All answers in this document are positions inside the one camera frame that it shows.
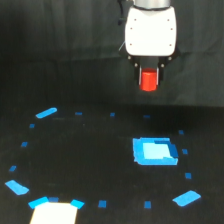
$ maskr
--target dark floor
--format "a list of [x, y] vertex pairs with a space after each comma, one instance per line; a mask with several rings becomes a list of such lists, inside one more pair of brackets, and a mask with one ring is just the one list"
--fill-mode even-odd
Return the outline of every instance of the dark floor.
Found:
[[[74, 106], [17, 108], [0, 120], [0, 223], [28, 224], [28, 202], [59, 197], [85, 202], [77, 224], [223, 223], [224, 110], [185, 107]], [[178, 166], [140, 166], [132, 139], [169, 137], [177, 146]], [[21, 148], [27, 141], [28, 146]], [[182, 149], [188, 149], [184, 156]], [[8, 170], [16, 165], [15, 172]], [[185, 179], [192, 173], [192, 180]], [[5, 182], [30, 189], [15, 195]], [[194, 190], [201, 199], [179, 207], [173, 198]], [[99, 209], [98, 201], [107, 200]], [[152, 209], [144, 209], [151, 201]]]

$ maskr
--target black background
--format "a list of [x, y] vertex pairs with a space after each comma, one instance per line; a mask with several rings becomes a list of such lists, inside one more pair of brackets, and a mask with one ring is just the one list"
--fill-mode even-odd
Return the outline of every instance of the black background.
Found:
[[[125, 15], [131, 3], [124, 3]], [[182, 56], [158, 91], [139, 91], [118, 55], [116, 0], [1, 0], [0, 103], [223, 106], [223, 1], [172, 0]]]

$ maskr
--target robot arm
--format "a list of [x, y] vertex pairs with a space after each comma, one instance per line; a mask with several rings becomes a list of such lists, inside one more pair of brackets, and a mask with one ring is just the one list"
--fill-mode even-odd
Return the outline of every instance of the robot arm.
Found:
[[[133, 2], [126, 20], [125, 41], [119, 53], [134, 66], [140, 89], [154, 91], [163, 79], [165, 66], [180, 55], [176, 46], [175, 10], [170, 6], [170, 0]], [[142, 67], [143, 58], [155, 56], [159, 58], [156, 69]]]

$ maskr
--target blue tape marker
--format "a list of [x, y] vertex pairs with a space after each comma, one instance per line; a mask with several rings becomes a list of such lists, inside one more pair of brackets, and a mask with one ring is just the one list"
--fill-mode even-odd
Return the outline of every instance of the blue tape marker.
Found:
[[38, 205], [44, 204], [46, 202], [49, 202], [47, 197], [43, 197], [43, 198], [39, 198], [35, 201], [31, 201], [28, 203], [28, 205], [30, 206], [30, 208], [34, 209], [36, 208]]
[[30, 128], [34, 128], [35, 127], [35, 124], [30, 124]]
[[48, 110], [45, 110], [45, 111], [37, 114], [36, 117], [39, 119], [42, 119], [42, 118], [47, 117], [55, 112], [57, 112], [57, 108], [50, 108]]
[[48, 200], [49, 200], [49, 202], [58, 202], [59, 198], [51, 197], [51, 198], [48, 198]]
[[150, 115], [144, 115], [143, 118], [150, 118]]
[[75, 115], [81, 116], [82, 112], [75, 112]]
[[23, 194], [26, 194], [29, 191], [28, 188], [23, 187], [22, 185], [18, 184], [14, 180], [6, 182], [5, 185], [8, 188], [10, 188], [17, 195], [23, 195]]
[[184, 131], [183, 130], [179, 130], [179, 134], [180, 135], [184, 135]]
[[11, 166], [11, 168], [9, 169], [9, 171], [10, 172], [13, 172], [13, 171], [15, 171], [15, 169], [16, 169], [16, 166]]
[[99, 201], [99, 208], [106, 208], [107, 207], [107, 202], [106, 201]]
[[150, 209], [151, 208], [151, 201], [145, 201], [144, 208]]
[[183, 207], [199, 198], [201, 198], [200, 194], [197, 194], [194, 191], [188, 191], [187, 193], [182, 194], [177, 198], [174, 198], [173, 201], [176, 202], [179, 206]]
[[182, 152], [183, 152], [184, 155], [188, 155], [187, 149], [182, 149]]
[[27, 147], [28, 142], [23, 142], [21, 147]]
[[186, 179], [191, 179], [191, 173], [185, 173]]
[[73, 201], [71, 202], [71, 205], [77, 207], [78, 209], [82, 208], [82, 206], [83, 206], [84, 204], [85, 204], [84, 202], [77, 201], [77, 200], [73, 200]]
[[134, 151], [134, 162], [140, 165], [177, 165], [177, 158], [163, 158], [163, 159], [145, 159], [143, 143], [154, 143], [155, 141], [169, 141], [168, 138], [142, 138], [133, 139], [133, 151]]

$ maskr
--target white square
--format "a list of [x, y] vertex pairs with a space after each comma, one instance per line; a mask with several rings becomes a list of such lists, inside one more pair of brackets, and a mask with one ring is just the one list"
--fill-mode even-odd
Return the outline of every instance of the white square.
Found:
[[143, 143], [143, 151], [145, 159], [173, 158], [166, 144]]
[[38, 205], [30, 224], [74, 224], [77, 208], [69, 203], [44, 203]]

